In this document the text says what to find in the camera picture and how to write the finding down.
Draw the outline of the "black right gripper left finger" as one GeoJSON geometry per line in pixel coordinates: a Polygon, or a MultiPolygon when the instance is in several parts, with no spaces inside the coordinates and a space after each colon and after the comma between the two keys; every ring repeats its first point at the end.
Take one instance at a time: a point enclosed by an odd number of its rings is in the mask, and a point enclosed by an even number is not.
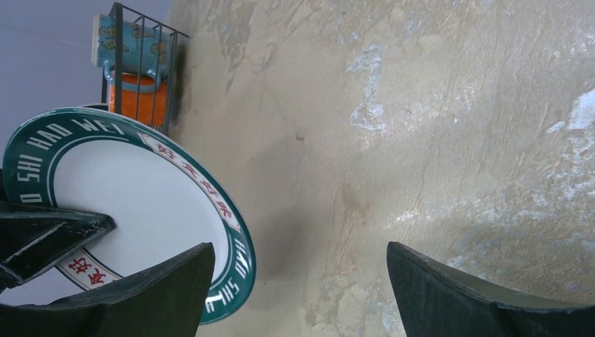
{"type": "Polygon", "coordinates": [[[48,305],[2,305],[2,336],[194,336],[214,271],[202,243],[158,265],[48,305]]]}

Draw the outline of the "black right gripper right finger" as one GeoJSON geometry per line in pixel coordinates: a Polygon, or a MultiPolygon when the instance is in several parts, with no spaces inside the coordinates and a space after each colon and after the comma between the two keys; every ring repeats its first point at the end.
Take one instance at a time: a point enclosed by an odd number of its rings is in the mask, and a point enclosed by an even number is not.
{"type": "Polygon", "coordinates": [[[407,336],[593,336],[594,305],[508,289],[400,242],[387,269],[407,336]]]}

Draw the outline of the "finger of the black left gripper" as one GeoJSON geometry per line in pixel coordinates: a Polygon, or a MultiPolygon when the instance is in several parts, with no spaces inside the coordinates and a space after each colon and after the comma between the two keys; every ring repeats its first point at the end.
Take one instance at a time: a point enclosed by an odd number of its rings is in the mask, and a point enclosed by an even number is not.
{"type": "Polygon", "coordinates": [[[115,229],[105,214],[10,202],[1,184],[1,290],[30,282],[115,229]]]}

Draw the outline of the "green rim lettered plate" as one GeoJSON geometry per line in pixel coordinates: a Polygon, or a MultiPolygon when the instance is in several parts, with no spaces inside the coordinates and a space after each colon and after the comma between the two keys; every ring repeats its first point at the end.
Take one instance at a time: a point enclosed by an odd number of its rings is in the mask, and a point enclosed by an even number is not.
{"type": "Polygon", "coordinates": [[[65,286],[95,289],[211,243],[201,323],[247,301],[256,256],[245,221],[219,182],[164,134],[104,110],[59,108],[16,129],[2,169],[11,202],[114,219],[115,230],[57,265],[65,286]]]}

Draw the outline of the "blue butterfly mug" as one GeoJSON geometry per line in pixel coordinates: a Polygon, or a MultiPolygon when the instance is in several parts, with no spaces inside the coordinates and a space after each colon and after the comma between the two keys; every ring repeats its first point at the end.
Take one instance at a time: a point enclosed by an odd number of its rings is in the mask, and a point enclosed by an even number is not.
{"type": "MultiPolygon", "coordinates": [[[[91,62],[101,67],[106,80],[115,85],[112,72],[116,65],[116,19],[98,14],[93,29],[91,62]]],[[[172,36],[163,30],[128,21],[123,22],[122,34],[122,71],[149,77],[148,84],[136,84],[135,89],[142,93],[155,92],[169,72],[172,36]]],[[[133,91],[132,84],[122,84],[122,88],[133,91]]]]}

